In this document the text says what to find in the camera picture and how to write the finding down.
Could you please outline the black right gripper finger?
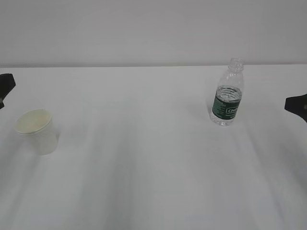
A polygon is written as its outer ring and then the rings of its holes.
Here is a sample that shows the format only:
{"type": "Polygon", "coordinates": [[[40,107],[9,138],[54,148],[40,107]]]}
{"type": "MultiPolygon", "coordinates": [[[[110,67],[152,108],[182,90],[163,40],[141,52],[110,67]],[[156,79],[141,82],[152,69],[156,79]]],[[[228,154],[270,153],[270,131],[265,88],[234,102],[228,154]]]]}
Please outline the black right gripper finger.
{"type": "Polygon", "coordinates": [[[307,94],[286,98],[284,109],[307,122],[307,94]]]}

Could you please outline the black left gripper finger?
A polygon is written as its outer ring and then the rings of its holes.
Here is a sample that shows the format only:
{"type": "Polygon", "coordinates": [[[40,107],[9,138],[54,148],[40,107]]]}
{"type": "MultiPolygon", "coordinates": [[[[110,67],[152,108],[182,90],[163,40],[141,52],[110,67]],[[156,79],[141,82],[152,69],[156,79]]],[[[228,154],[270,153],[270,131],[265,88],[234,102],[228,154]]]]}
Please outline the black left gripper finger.
{"type": "Polygon", "coordinates": [[[13,90],[16,86],[14,77],[10,73],[0,75],[0,109],[4,107],[5,97],[13,90]]]}

